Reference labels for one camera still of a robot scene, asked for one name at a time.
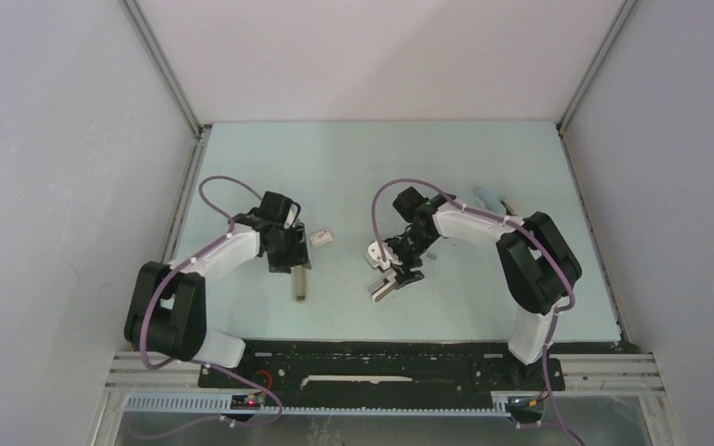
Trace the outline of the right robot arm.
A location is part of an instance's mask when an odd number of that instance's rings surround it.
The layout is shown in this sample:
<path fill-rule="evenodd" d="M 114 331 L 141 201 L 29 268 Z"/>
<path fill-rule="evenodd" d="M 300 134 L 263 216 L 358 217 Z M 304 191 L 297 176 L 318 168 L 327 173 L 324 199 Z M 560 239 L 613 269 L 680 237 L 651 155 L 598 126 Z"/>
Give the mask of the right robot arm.
<path fill-rule="evenodd" d="M 539 360 L 553 337 L 555 316 L 573 305 L 573 288 L 583 270 L 551 217 L 527 218 L 476 209 L 449 193 L 431 198 L 409 187 L 392 203 L 406 222 L 404 231 L 373 241 L 365 251 L 372 269 L 385 277 L 372 288 L 374 301 L 423 279 L 422 257 L 440 239 L 456 239 L 494 248 L 517 305 L 508 342 L 511 357 L 503 364 L 507 382 L 531 386 L 541 375 Z"/>

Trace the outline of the light blue stapler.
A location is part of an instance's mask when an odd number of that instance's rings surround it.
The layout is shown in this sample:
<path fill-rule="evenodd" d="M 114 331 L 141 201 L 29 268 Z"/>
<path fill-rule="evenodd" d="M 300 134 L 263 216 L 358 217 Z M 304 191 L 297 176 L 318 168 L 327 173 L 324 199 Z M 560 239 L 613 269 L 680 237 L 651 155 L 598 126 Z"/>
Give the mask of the light blue stapler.
<path fill-rule="evenodd" d="M 479 187 L 474 191 L 475 198 L 489 212 L 505 215 L 507 208 L 502 201 L 486 187 Z"/>

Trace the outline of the beige brown stapler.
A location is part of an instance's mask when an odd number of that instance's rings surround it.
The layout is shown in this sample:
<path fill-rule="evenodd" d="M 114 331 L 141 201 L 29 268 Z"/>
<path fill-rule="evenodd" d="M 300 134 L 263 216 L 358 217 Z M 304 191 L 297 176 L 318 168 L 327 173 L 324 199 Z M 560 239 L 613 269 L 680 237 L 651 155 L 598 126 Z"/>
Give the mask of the beige brown stapler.
<path fill-rule="evenodd" d="M 522 209 L 520 208 L 519 205 L 517 205 L 515 202 L 513 202 L 509 198 L 503 198 L 500 200 L 502 205 L 505 207 L 506 212 L 509 216 L 521 216 L 522 215 Z"/>

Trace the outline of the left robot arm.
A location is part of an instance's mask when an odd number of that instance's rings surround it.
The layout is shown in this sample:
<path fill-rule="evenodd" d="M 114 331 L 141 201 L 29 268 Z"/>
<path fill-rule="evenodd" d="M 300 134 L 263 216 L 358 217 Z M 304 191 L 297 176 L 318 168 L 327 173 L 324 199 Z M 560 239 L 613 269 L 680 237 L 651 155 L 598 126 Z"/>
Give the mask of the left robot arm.
<path fill-rule="evenodd" d="M 298 202 L 267 191 L 259 206 L 236 215 L 226 233 L 199 252 L 173 262 L 145 263 L 126 315 L 125 340 L 172 360 L 219 365 L 235 387 L 252 383 L 257 363 L 245 355 L 246 342 L 207 323 L 207 288 L 255 258 L 266 258 L 271 273 L 309 269 L 300 213 Z"/>

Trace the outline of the olive green stapler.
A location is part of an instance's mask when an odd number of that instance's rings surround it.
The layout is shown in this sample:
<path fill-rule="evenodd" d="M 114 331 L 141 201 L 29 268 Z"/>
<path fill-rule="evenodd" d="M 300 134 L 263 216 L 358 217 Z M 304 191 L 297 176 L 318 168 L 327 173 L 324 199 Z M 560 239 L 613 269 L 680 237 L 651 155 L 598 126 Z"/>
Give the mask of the olive green stapler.
<path fill-rule="evenodd" d="M 381 301 L 396 289 L 397 282 L 394 277 L 387 276 L 375 283 L 370 288 L 371 299 L 374 303 Z"/>

